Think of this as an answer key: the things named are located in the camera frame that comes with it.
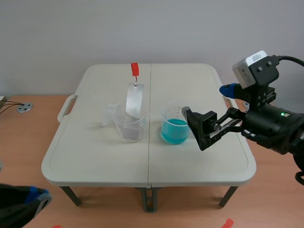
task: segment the wooden floor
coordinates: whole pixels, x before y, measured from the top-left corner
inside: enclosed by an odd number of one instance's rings
[[[34,185],[54,196],[50,205],[26,227],[52,228],[221,228],[227,218],[233,228],[304,227],[304,186],[290,154],[279,155],[249,142],[257,171],[236,191],[225,208],[218,206],[228,187],[175,187],[159,192],[158,211],[144,213],[133,188],[72,188],[83,202],[76,207],[63,191],[49,184],[41,162],[58,128],[57,114],[67,96],[16,96],[33,102],[24,114],[12,107],[0,115],[0,182]]]

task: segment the blue liquid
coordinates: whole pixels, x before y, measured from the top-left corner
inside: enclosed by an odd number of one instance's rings
[[[170,119],[168,122],[171,124],[164,122],[161,129],[164,139],[173,144],[180,144],[184,142],[188,138],[190,130],[188,126],[184,126],[187,123],[184,120],[179,119]]]

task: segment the table leg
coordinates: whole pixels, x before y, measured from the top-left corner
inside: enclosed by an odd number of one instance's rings
[[[78,197],[75,195],[75,193],[71,190],[70,187],[64,186],[60,187],[66,195],[75,203],[76,206],[79,206],[81,204],[81,201],[78,199]]]
[[[161,188],[137,188],[141,191],[142,207],[145,212],[153,213],[157,210],[157,194]],[[152,192],[152,196],[148,196],[148,191]]]
[[[235,186],[231,186],[228,191],[226,192],[226,194],[224,195],[224,197],[222,198],[222,200],[220,201],[219,205],[223,208],[226,203],[228,202],[228,200],[231,198],[231,196],[233,195],[233,193],[238,189],[238,187]]]

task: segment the white folding table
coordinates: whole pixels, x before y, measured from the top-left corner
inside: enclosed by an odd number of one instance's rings
[[[256,171],[245,138],[228,133],[200,151],[193,136],[171,145],[160,132],[160,108],[169,101],[180,101],[194,112],[212,110],[218,117],[226,112],[215,69],[206,64],[140,64],[139,68],[143,103],[150,111],[144,137],[124,142],[114,126],[101,125],[103,108],[125,100],[127,83],[134,81],[130,65],[92,66],[58,115],[60,126],[42,162],[44,176],[77,206],[80,201],[70,186],[136,187],[148,212],[156,211],[161,187],[231,186],[220,202],[223,207]],[[66,114],[73,100],[72,111]],[[234,100],[230,102],[237,107]],[[152,197],[147,197],[147,190],[152,190]]]

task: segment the white wall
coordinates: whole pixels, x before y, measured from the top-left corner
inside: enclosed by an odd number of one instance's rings
[[[71,94],[98,63],[208,63],[222,83],[259,50],[304,59],[303,0],[2,0],[0,95]],[[304,112],[304,68],[277,104]]]

